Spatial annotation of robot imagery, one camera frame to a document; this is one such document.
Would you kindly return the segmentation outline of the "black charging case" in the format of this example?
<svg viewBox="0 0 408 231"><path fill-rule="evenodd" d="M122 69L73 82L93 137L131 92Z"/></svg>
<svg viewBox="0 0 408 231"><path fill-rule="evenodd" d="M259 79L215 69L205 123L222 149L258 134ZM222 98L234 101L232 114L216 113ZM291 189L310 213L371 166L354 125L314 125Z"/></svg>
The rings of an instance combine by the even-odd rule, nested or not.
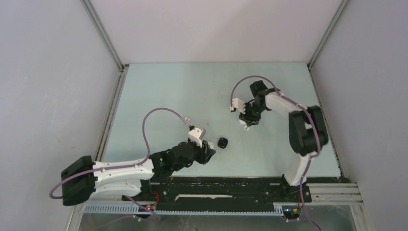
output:
<svg viewBox="0 0 408 231"><path fill-rule="evenodd" d="M217 142L217 146L221 149L225 149L229 143L229 140L227 138L221 137L219 138Z"/></svg>

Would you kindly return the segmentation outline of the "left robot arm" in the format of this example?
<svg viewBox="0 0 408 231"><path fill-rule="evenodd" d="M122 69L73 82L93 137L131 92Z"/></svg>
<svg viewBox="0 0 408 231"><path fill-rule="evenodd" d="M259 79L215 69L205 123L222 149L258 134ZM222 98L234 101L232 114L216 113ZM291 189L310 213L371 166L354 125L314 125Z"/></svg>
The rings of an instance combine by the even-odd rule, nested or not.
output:
<svg viewBox="0 0 408 231"><path fill-rule="evenodd" d="M80 157L61 172L63 205L78 205L92 197L136 196L147 200L152 194L151 179L169 177L195 162L205 165L215 153L207 141L202 146L185 141L150 155L146 162L107 163L93 161L90 155Z"/></svg>

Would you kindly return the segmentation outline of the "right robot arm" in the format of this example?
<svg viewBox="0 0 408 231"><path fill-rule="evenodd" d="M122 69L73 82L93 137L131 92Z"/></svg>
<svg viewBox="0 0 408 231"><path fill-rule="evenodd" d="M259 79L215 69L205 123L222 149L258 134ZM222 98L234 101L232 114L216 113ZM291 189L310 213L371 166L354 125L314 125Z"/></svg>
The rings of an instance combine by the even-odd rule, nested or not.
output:
<svg viewBox="0 0 408 231"><path fill-rule="evenodd" d="M286 116L289 122L289 144L295 153L283 177L286 184L280 187L280 196L292 201L299 195L298 186L306 182L311 163L329 141L322 109L304 107L285 96L276 86L268 88L262 80L250 85L253 99L244 102L230 96L230 111L239 111L239 122L245 129L258 125L264 111L274 111Z"/></svg>

